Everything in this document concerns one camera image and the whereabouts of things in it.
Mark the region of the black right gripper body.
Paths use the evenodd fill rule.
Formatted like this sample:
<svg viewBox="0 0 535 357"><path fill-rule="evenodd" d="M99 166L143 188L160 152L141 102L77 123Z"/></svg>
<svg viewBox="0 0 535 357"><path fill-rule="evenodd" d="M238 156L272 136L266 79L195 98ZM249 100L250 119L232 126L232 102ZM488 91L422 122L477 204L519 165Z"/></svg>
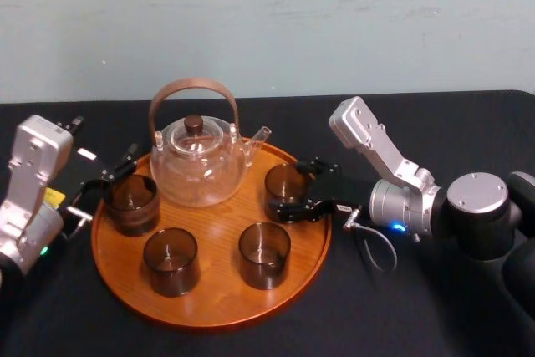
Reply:
<svg viewBox="0 0 535 357"><path fill-rule="evenodd" d="M318 220L328 214L360 210L360 216L370 219L369 204L375 187L372 181L352 179L338 174L319 175L311 184L307 194L308 220Z"/></svg>

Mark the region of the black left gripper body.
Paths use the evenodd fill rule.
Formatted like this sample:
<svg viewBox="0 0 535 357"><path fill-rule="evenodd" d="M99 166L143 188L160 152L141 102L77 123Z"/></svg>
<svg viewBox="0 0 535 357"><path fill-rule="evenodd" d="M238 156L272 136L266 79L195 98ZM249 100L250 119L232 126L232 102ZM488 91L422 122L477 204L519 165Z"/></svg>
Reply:
<svg viewBox="0 0 535 357"><path fill-rule="evenodd" d="M91 180L101 179L101 171L109 167L98 157L89 157L90 152L84 148L74 150L69 156L65 167L55 179L55 190L64 195L64 199L59 203L58 212L64 223L64 230L74 230L80 217L68 211L69 207L92 215L97 207L75 207L74 197L81 186Z"/></svg>

